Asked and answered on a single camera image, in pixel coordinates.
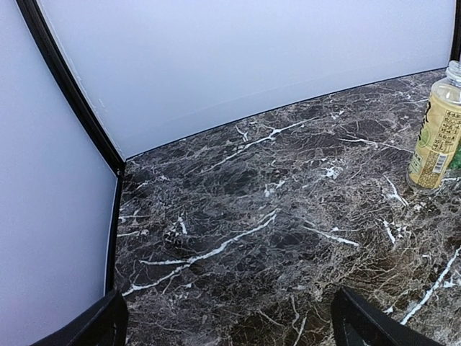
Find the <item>bottle label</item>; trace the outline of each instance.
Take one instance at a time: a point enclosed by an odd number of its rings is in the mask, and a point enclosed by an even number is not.
[[[426,189],[438,188],[460,137],[461,107],[443,103],[431,94],[410,162],[411,180]]]

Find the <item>black plastic edge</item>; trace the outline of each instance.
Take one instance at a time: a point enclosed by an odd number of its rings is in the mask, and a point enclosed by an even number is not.
[[[461,55],[461,0],[456,1],[455,29],[450,60],[458,61]]]
[[[75,78],[69,70],[46,24],[37,1],[16,0],[16,3],[43,59],[48,65],[56,83],[58,83],[64,97],[67,99],[72,110],[75,112],[80,123],[106,160],[107,164],[117,176],[120,176],[120,172],[125,163],[107,134],[104,132],[103,127],[98,122],[93,110],[76,83]]]
[[[109,231],[109,244],[107,246],[107,264],[106,264],[106,291],[109,293],[114,288],[115,281],[115,252],[117,246],[117,227],[118,227],[118,216],[120,212],[120,201],[122,200],[122,187],[123,177],[125,174],[125,167],[120,171],[120,175],[117,179],[117,186],[115,188],[114,205],[112,207],[112,220],[110,222]]]
[[[342,286],[334,296],[331,317],[338,346],[362,345],[363,342],[356,342],[357,337],[371,345],[442,346],[398,323],[346,286]],[[346,328],[347,324],[354,333]]]
[[[128,318],[122,295],[112,290],[63,328],[31,346],[123,346]]]

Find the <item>black seam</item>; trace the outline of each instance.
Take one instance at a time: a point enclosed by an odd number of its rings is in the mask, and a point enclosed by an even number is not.
[[[114,288],[115,281],[115,253],[117,252],[117,227],[118,216],[120,212],[120,201],[122,199],[123,177],[125,169],[120,172],[115,188],[114,205],[112,209],[112,220],[110,223],[109,244],[107,247],[107,265],[106,265],[106,294]]]
[[[119,176],[125,163],[82,94],[51,35],[36,0],[17,0],[16,2],[43,59],[64,97],[107,164]]]

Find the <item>white backdrop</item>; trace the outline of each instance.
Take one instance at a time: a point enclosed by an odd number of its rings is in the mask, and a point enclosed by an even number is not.
[[[129,157],[248,115],[447,65],[455,0],[40,0]]]
[[[0,345],[55,332],[104,295],[115,175],[14,1],[0,1]]]

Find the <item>marble surface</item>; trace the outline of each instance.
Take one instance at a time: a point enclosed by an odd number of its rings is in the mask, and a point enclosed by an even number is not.
[[[281,107],[127,164],[117,287],[127,344],[334,345],[348,285],[461,345],[461,181],[405,182],[443,71]]]

